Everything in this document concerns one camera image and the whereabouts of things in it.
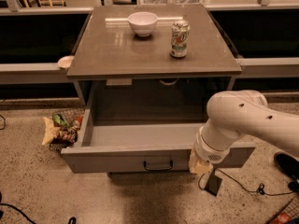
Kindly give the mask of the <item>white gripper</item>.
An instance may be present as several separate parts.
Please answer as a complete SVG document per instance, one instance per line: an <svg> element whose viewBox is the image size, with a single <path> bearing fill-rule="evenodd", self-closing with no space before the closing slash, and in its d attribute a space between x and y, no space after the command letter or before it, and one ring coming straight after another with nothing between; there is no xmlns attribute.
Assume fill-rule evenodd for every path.
<svg viewBox="0 0 299 224"><path fill-rule="evenodd" d="M210 172L212 164L221 163L226 158L232 143L232 132L222 128L201 127L189 158L190 172L199 175Z"/></svg>

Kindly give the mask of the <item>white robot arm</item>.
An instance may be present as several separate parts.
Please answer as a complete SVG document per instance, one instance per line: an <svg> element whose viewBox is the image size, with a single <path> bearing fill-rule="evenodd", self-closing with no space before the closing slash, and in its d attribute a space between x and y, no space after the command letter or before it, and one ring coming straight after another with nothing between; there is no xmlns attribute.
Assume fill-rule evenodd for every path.
<svg viewBox="0 0 299 224"><path fill-rule="evenodd" d="M218 92L209 98L206 112L208 120L197 132L190 154L193 174L210 172L246 134L299 155L299 116L270 109L258 91Z"/></svg>

